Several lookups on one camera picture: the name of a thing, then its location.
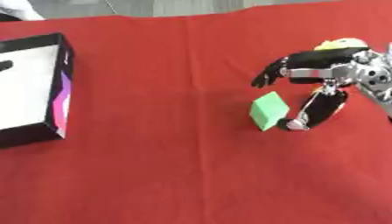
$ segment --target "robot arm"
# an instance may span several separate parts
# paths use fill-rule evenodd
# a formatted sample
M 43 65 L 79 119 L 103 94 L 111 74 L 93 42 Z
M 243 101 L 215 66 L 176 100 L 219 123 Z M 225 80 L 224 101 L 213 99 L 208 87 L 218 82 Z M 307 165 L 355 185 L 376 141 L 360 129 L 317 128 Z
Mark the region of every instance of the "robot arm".
M 368 47 L 347 47 L 331 50 L 293 53 L 267 66 L 252 82 L 253 87 L 272 85 L 277 78 L 288 77 L 294 83 L 323 82 L 324 79 L 342 78 L 350 63 L 367 54 Z

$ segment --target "robotic hand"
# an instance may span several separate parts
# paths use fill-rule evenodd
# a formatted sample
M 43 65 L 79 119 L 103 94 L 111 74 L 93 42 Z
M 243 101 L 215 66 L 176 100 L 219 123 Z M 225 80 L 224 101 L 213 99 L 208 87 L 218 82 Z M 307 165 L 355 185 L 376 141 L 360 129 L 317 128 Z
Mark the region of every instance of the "robotic hand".
M 283 77 L 297 84 L 322 83 L 295 119 L 284 118 L 278 123 L 284 130 L 308 130 L 333 116 L 348 97 L 341 88 L 350 85 L 382 105 L 392 117 L 391 59 L 392 51 L 374 52 L 360 39 L 326 41 L 314 51 L 293 53 L 270 64 L 253 80 L 252 87 L 272 85 Z

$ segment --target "yellow component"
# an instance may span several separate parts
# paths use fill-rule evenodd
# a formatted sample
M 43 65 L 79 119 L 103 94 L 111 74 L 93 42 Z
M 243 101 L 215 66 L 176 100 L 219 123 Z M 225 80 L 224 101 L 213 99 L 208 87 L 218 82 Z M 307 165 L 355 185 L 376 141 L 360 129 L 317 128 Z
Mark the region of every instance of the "yellow component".
M 340 49 L 347 47 L 368 47 L 368 44 L 358 38 L 339 38 L 335 40 L 324 41 L 321 45 L 314 48 L 315 51 Z

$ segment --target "green cube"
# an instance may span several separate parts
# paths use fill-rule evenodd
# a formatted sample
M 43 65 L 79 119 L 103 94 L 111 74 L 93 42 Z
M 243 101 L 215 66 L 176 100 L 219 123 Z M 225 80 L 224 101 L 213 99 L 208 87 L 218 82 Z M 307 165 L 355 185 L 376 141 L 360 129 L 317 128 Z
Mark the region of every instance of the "green cube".
M 250 116 L 261 130 L 268 130 L 286 117 L 289 110 L 277 92 L 270 92 L 253 101 Z

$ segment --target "red tablecloth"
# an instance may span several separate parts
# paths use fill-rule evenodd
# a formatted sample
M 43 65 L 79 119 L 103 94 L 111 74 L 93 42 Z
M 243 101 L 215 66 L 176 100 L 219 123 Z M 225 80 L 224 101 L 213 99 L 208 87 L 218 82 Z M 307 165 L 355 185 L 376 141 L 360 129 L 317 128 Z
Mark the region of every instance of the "red tablecloth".
M 267 63 L 325 39 L 383 50 L 391 7 L 0 24 L 1 39 L 63 32 L 78 56 L 68 139 L 0 151 L 0 223 L 392 223 L 392 126 L 364 96 L 308 132 L 261 132 L 248 116 L 269 91 L 294 111 L 309 94 L 251 88 Z

